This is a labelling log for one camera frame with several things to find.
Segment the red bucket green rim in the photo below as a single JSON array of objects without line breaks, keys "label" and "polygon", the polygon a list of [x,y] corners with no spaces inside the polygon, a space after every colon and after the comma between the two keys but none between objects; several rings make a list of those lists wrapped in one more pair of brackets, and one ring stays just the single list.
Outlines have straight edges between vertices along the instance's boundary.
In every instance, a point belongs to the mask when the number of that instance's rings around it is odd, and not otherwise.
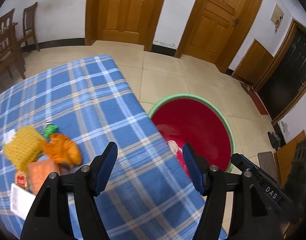
[{"label": "red bucket green rim", "polygon": [[148,113],[161,136],[178,145],[175,156],[188,173],[182,150],[190,143],[212,165],[230,173],[236,152],[233,132],[222,113],[208,100],[193,94],[174,94],[158,101]]}]

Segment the red snack packet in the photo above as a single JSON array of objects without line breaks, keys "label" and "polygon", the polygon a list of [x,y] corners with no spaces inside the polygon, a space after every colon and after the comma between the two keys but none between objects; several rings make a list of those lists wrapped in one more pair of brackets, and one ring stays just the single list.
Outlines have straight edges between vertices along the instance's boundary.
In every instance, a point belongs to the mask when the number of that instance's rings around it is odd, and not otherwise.
[{"label": "red snack packet", "polygon": [[23,171],[16,171],[15,173],[15,184],[25,190],[28,190],[28,181],[26,173]]}]

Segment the wooden chair near table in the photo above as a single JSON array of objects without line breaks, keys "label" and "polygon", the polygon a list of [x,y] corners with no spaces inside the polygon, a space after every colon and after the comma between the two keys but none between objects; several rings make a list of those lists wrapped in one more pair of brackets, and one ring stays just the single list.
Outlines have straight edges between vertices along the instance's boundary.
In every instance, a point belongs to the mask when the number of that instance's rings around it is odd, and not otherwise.
[{"label": "wooden chair near table", "polygon": [[13,63],[22,79],[25,79],[24,59],[13,23],[14,12],[15,8],[0,17],[0,75],[5,69],[9,69],[9,64]]}]

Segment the white tissue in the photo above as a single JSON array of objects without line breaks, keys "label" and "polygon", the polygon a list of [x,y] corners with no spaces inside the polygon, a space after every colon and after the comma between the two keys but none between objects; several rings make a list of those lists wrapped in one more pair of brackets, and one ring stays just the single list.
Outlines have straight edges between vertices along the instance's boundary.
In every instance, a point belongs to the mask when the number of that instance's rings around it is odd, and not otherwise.
[{"label": "white tissue", "polygon": [[167,144],[171,150],[171,152],[176,156],[178,152],[178,145],[174,140],[167,141]]}]

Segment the right wooden door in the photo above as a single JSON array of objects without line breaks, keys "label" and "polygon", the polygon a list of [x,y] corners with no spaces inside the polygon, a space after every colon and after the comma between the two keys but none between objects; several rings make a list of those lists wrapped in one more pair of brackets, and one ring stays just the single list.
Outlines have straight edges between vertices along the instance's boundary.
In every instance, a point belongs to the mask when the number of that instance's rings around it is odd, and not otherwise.
[{"label": "right wooden door", "polygon": [[213,63],[225,73],[240,49],[263,0],[196,0],[175,56]]}]

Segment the wooden cabinet door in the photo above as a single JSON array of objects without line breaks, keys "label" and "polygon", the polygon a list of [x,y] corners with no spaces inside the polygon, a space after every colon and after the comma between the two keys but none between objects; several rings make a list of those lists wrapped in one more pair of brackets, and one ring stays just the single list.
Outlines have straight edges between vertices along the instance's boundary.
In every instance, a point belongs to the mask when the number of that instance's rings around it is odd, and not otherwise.
[{"label": "wooden cabinet door", "polygon": [[267,72],[272,61],[273,56],[269,51],[258,40],[254,40],[232,77],[247,85],[255,86]]}]

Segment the left wooden door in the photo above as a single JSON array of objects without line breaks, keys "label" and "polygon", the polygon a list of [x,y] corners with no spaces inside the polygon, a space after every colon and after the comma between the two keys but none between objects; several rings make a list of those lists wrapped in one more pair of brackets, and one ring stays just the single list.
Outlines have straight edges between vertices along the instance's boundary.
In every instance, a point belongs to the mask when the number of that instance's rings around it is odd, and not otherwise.
[{"label": "left wooden door", "polygon": [[116,41],[150,51],[164,0],[86,0],[85,43]]}]

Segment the white teal carton box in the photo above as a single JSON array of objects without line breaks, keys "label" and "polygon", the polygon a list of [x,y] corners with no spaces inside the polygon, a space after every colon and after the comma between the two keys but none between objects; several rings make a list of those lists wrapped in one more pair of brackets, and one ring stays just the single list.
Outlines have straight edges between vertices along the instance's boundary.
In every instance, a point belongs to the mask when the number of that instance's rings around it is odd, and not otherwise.
[{"label": "white teal carton box", "polygon": [[12,183],[10,190],[10,211],[21,219],[26,220],[35,197],[29,191]]}]

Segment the far wooden chair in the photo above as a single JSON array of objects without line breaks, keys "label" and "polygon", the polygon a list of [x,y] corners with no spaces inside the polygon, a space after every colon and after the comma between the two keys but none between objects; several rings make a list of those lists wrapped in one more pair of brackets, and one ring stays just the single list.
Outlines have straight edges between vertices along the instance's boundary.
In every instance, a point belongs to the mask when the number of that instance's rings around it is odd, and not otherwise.
[{"label": "far wooden chair", "polygon": [[35,32],[35,13],[37,8],[38,2],[35,2],[33,5],[24,8],[23,10],[23,17],[22,17],[22,30],[23,35],[18,40],[18,44],[21,45],[23,43],[28,46],[28,40],[30,38],[33,39],[35,44],[36,50],[40,51],[39,45],[36,39],[36,32]]}]

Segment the dark doorway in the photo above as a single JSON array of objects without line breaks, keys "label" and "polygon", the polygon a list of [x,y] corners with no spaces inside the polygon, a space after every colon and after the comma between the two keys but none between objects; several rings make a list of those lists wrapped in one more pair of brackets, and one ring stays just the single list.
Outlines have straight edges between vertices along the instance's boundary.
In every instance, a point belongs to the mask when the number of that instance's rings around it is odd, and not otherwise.
[{"label": "dark doorway", "polygon": [[274,125],[306,92],[306,27],[298,21],[292,20],[281,47],[255,91]]}]

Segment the blue plaid tablecloth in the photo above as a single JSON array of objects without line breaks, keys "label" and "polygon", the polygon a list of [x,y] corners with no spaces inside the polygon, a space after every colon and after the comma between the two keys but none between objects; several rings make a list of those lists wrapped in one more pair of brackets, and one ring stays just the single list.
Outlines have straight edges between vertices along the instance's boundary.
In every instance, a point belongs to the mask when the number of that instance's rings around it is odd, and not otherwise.
[{"label": "blue plaid tablecloth", "polygon": [[118,159],[96,204],[110,239],[192,239],[204,207],[177,159],[108,56],[64,64],[0,94],[0,221],[14,236],[24,220],[10,209],[15,167],[3,137],[45,122],[78,146],[84,164],[111,141]]}]

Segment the green small toy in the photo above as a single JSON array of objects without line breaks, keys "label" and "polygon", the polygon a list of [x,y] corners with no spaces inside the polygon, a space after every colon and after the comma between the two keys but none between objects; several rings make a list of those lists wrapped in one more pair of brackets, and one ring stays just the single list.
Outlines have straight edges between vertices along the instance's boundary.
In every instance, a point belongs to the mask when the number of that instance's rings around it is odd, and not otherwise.
[{"label": "green small toy", "polygon": [[44,137],[49,137],[51,134],[55,133],[58,131],[58,126],[54,124],[48,124],[43,131],[43,136]]}]

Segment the orange cardboard box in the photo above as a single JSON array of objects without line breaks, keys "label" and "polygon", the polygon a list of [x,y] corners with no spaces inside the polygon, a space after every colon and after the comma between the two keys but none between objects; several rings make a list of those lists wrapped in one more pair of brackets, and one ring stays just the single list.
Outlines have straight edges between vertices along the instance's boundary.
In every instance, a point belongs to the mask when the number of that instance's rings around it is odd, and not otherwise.
[{"label": "orange cardboard box", "polygon": [[50,173],[57,172],[60,174],[58,164],[54,163],[50,159],[30,163],[27,171],[30,191],[34,195],[37,195]]}]

